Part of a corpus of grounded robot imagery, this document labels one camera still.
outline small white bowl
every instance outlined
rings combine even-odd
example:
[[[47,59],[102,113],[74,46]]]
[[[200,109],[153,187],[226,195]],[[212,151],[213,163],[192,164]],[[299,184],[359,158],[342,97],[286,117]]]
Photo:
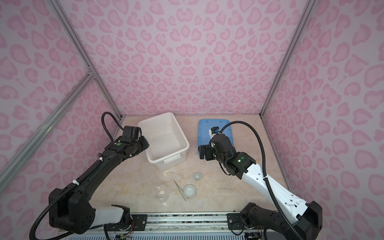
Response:
[[[193,174],[193,179],[195,179],[196,181],[199,181],[201,179],[201,174],[199,172],[195,172]]]
[[[186,185],[184,188],[184,195],[187,197],[193,197],[196,193],[196,189],[193,185]]]

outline pink heart pattern wall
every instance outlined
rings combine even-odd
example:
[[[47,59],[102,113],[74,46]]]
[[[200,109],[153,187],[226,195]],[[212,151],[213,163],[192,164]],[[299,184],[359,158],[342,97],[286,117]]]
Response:
[[[105,111],[112,110],[92,81],[0,195],[1,239],[29,239],[30,227],[48,205],[49,193],[64,188],[97,160],[97,153],[109,142],[100,120]],[[105,120],[113,131],[113,119],[106,116]],[[57,232],[46,216],[38,237],[47,239]]]
[[[322,240],[384,238],[384,2],[321,0],[266,115]]]
[[[123,114],[259,113],[305,0],[63,0]]]
[[[0,172],[87,69],[44,0],[0,3]]]

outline cable tie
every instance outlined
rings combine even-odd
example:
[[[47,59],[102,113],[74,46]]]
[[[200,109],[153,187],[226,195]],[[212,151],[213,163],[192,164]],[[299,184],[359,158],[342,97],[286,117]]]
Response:
[[[80,185],[80,183],[78,181],[76,181],[75,179],[72,181],[72,183],[76,184],[77,186]]]

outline blue plastic lid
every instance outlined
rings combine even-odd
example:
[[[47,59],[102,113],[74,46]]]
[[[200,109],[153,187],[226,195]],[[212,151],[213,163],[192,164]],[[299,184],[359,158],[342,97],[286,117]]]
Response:
[[[229,123],[226,119],[202,119],[199,121],[199,136],[197,138],[197,146],[200,145],[207,145],[209,141],[211,140],[211,136],[209,136],[209,130],[213,127],[219,127],[220,130]],[[229,137],[229,140],[233,144],[233,137],[232,137],[232,128],[231,126],[228,126],[224,132],[227,137]]]

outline white plastic container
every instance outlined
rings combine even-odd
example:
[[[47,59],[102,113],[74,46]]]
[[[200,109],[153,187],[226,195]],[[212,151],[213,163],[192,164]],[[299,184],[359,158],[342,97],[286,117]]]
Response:
[[[166,170],[187,159],[189,142],[173,113],[164,113],[137,124],[148,140],[148,161]]]

